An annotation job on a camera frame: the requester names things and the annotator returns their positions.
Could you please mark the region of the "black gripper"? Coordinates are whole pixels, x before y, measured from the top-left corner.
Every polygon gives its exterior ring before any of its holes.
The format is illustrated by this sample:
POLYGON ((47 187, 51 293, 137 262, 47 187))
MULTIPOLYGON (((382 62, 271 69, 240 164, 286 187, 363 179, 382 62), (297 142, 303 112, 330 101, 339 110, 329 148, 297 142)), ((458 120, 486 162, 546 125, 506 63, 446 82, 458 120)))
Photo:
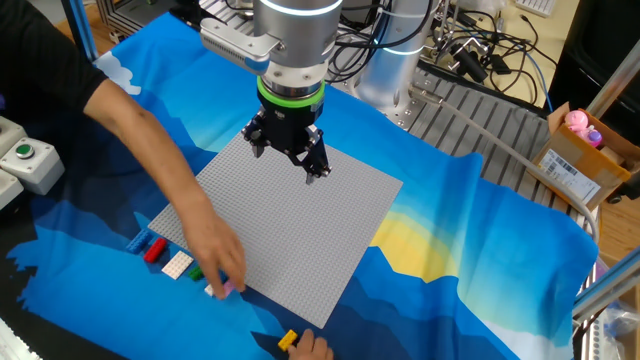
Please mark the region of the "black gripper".
POLYGON ((259 95, 263 112, 258 112, 242 129, 244 140, 260 158, 267 147, 287 154, 295 166, 306 172, 306 184, 331 172, 323 131, 315 122, 323 112, 324 96, 281 99, 259 95))

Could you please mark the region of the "person's left hand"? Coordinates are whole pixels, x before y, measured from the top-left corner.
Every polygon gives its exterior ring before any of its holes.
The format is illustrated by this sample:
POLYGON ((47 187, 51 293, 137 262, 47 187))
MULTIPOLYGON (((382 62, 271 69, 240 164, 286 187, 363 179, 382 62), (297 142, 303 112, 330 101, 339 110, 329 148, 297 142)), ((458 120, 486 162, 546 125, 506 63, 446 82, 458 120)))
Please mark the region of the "person's left hand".
POLYGON ((244 248, 234 230, 215 212, 208 198, 175 205, 191 254, 218 299, 227 293, 220 272, 234 288, 245 289, 244 248))

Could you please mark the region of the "person's right hand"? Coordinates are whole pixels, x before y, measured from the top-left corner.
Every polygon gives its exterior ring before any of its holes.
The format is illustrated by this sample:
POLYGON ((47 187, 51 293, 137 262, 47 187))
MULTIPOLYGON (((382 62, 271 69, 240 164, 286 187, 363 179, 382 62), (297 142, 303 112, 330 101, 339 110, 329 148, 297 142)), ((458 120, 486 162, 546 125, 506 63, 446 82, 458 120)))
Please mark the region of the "person's right hand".
POLYGON ((287 349, 289 360, 333 360, 334 352, 326 339, 316 337, 312 330, 306 329, 296 345, 287 349))

